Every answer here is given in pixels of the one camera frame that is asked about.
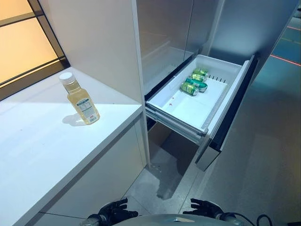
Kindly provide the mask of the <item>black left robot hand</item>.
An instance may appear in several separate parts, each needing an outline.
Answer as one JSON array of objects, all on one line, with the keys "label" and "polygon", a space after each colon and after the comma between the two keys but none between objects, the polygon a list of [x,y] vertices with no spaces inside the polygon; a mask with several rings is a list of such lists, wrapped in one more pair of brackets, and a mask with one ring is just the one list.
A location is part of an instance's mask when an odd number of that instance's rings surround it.
[{"label": "black left robot hand", "polygon": [[111,202],[100,208],[100,226],[112,226],[124,220],[138,216],[137,211],[127,210],[128,199],[124,198],[119,201]]}]

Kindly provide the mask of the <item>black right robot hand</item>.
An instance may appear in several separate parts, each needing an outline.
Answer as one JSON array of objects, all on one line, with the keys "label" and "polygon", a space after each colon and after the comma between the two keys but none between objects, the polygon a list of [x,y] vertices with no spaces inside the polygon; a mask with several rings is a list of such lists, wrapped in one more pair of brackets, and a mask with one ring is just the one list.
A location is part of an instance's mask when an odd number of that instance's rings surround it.
[{"label": "black right robot hand", "polygon": [[183,211],[183,214],[198,215],[217,219],[224,211],[213,202],[203,201],[195,198],[190,199],[192,211]]}]

